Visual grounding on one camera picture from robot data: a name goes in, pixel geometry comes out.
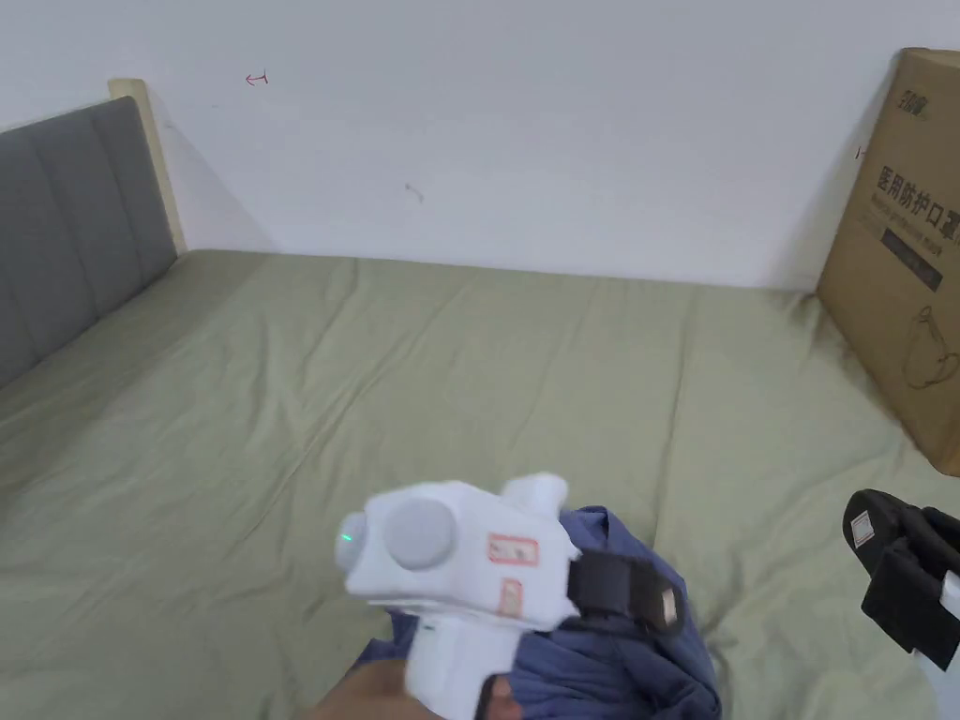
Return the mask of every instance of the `device handle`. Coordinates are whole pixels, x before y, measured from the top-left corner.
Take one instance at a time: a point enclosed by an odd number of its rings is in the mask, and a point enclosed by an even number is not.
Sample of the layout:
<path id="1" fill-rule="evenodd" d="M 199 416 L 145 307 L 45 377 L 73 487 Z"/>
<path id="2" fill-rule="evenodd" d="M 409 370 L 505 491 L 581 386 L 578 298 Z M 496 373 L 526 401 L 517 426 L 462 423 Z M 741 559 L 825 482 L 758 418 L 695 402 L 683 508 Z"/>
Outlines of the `device handle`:
<path id="1" fill-rule="evenodd" d="M 474 618 L 424 615 L 407 658 L 407 692 L 444 720 L 474 720 L 490 677 L 513 669 L 521 635 Z"/>

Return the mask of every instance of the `wooden bed frame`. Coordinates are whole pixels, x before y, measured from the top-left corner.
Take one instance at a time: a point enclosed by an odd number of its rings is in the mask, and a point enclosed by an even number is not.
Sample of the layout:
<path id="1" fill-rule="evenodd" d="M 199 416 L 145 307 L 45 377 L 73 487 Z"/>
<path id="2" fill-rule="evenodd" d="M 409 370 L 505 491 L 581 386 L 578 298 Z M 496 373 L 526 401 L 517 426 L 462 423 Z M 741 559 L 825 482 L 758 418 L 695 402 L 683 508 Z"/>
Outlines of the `wooden bed frame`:
<path id="1" fill-rule="evenodd" d="M 160 148 L 160 135 L 157 132 L 156 120 L 150 107 L 150 93 L 147 84 L 138 78 L 114 78 L 107 81 L 107 87 L 110 100 L 131 97 L 136 101 L 136 106 L 140 110 L 140 120 L 143 122 L 143 130 L 147 134 L 147 145 L 150 146 L 150 157 L 154 162 L 156 181 L 160 185 L 160 196 L 163 198 L 163 206 L 167 211 L 167 220 L 170 222 L 170 232 L 174 237 L 177 255 L 183 255 L 186 252 L 183 227 L 180 224 L 180 215 L 177 212 L 173 185 L 170 184 L 170 176 L 167 174 L 167 163 Z"/>

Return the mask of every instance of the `white handheld device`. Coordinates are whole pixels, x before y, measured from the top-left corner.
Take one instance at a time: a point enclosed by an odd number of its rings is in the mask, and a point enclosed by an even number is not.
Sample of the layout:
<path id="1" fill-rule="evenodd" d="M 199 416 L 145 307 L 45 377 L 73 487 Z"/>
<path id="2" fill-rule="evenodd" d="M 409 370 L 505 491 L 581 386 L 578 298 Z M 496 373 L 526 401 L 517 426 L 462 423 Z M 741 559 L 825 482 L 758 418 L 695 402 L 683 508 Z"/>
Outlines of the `white handheld device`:
<path id="1" fill-rule="evenodd" d="M 580 551 L 558 520 L 565 480 L 541 473 L 500 495 L 466 483 L 387 492 L 337 539 L 347 590 L 420 616 L 407 691 L 446 720 L 473 720 L 490 676 L 510 672 L 520 638 L 579 615 L 568 599 Z"/>

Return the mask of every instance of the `red label sticker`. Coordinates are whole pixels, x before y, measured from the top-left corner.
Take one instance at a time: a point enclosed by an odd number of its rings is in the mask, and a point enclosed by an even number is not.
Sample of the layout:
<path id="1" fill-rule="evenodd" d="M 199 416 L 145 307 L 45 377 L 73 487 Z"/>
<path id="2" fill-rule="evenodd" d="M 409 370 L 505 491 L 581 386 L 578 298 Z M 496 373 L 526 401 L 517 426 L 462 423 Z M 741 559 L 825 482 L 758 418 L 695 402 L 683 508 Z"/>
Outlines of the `red label sticker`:
<path id="1" fill-rule="evenodd" d="M 540 546 L 533 538 L 490 535 L 487 557 L 491 563 L 536 567 L 540 564 Z"/>
<path id="2" fill-rule="evenodd" d="M 500 607 L 498 615 L 504 617 L 523 616 L 523 584 L 519 580 L 504 578 L 500 586 Z"/>

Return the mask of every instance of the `blue cloth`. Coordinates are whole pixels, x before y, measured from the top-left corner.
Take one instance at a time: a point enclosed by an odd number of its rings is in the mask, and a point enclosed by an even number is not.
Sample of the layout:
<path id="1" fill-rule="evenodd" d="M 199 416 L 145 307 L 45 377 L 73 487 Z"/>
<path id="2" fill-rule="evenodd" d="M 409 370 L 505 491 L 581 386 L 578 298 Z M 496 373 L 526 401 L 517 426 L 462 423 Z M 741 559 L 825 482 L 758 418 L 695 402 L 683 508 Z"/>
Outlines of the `blue cloth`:
<path id="1" fill-rule="evenodd" d="M 577 547 L 650 560 L 683 590 L 686 602 L 683 578 L 606 508 L 564 513 L 560 520 Z M 406 657 L 417 619 L 400 613 L 392 613 L 392 619 L 394 639 L 372 640 L 358 665 Z M 713 665 L 689 615 L 678 636 L 649 644 L 592 633 L 524 636 L 510 684 L 525 720 L 709 720 L 721 716 Z"/>

